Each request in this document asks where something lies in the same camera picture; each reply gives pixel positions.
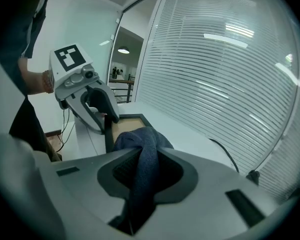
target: black cable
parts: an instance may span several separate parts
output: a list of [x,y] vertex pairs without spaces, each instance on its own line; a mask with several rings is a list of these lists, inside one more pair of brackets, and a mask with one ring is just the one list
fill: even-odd
[[62,148],[64,147],[64,145],[67,143],[67,141],[69,140],[69,138],[70,138],[70,135],[71,135],[71,133],[72,133],[72,130],[74,129],[74,126],[75,126],[75,123],[73,122],[73,126],[72,126],[72,128],[71,128],[71,130],[70,130],[70,133],[69,133],[69,135],[68,135],[68,138],[66,138],[66,141],[64,142],[64,143],[62,143],[62,146],[59,148],[59,150],[57,150],[56,152],[59,152],[60,150],[62,150]]
[[65,129],[67,128],[67,126],[68,126],[68,123],[69,123],[69,118],[70,118],[70,108],[68,108],[68,119],[67,119],[67,121],[66,121],[66,125],[65,125],[65,111],[63,110],[63,130],[62,130],[62,132],[60,133],[61,134],[61,142],[62,142],[62,144],[64,143],[64,141],[62,140],[62,137],[63,137],[63,133],[64,133],[64,131],[65,131]]
[[226,155],[230,158],[231,162],[233,163],[233,165],[234,165],[234,167],[235,167],[237,173],[239,174],[239,173],[240,173],[240,172],[239,172],[239,168],[238,168],[238,166],[237,166],[235,160],[232,158],[232,156],[231,156],[231,155],[229,154],[229,152],[226,150],[226,148],[225,148],[221,143],[219,143],[218,141],[216,141],[215,139],[210,138],[209,140],[212,141],[212,142],[214,142],[214,143],[217,143],[217,144],[224,150],[224,152],[226,153]]
[[59,135],[57,135],[57,137],[58,137],[59,141],[62,143],[62,145],[61,145],[61,147],[60,147],[56,152],[59,152],[59,151],[64,147],[64,145],[65,145],[66,142],[68,141],[69,136],[70,136],[70,134],[71,134],[71,132],[70,132],[68,138],[67,138],[66,141],[64,142],[63,139],[62,139],[62,137],[63,137],[63,135],[64,135],[63,133],[64,133],[65,129],[66,129],[67,126],[68,126],[69,118],[70,118],[70,109],[68,108],[68,119],[67,119],[67,121],[66,121],[66,124],[65,124],[65,110],[63,110],[63,126],[64,126],[64,128],[63,128],[62,132],[59,134],[59,135],[61,135],[61,138],[59,137]]

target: blue cloth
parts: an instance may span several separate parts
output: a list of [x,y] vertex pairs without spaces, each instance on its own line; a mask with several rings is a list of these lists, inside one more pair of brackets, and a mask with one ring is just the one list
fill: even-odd
[[127,148],[142,148],[128,201],[132,227],[139,228],[153,212],[153,197],[160,176],[157,154],[158,147],[174,147],[165,136],[152,127],[143,127],[121,133],[114,144],[113,151]]

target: white table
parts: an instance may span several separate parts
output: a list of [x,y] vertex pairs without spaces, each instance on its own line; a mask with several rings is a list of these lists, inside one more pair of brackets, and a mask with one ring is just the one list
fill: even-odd
[[[118,107],[120,115],[143,114],[153,128],[170,141],[174,149],[219,162],[235,170],[231,160],[219,145],[161,111],[139,101],[119,104]],[[86,127],[77,117],[75,131],[80,158],[106,153],[105,136]]]

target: wooden surface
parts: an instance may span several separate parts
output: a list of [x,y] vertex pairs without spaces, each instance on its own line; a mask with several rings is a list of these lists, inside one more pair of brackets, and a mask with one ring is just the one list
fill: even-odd
[[112,136],[115,143],[118,136],[123,132],[130,132],[145,127],[140,118],[120,119],[118,123],[112,123]]
[[127,81],[127,80],[117,80],[117,79],[109,79],[109,83],[121,83],[121,84],[130,84],[133,85],[135,81]]
[[61,134],[61,129],[60,130],[54,130],[54,131],[49,131],[49,132],[46,132],[45,133],[45,136],[48,138],[48,137],[53,137],[53,136],[56,136],[57,135],[60,135]]

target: black slot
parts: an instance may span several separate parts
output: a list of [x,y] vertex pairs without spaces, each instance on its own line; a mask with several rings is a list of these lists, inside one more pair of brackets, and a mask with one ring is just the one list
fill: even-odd
[[239,189],[225,194],[250,228],[265,218],[261,211]]
[[56,174],[58,174],[58,176],[64,176],[64,175],[75,173],[77,171],[80,171],[80,170],[77,167],[74,166],[74,167],[70,167],[70,168],[67,168],[67,169],[58,170],[56,172]]

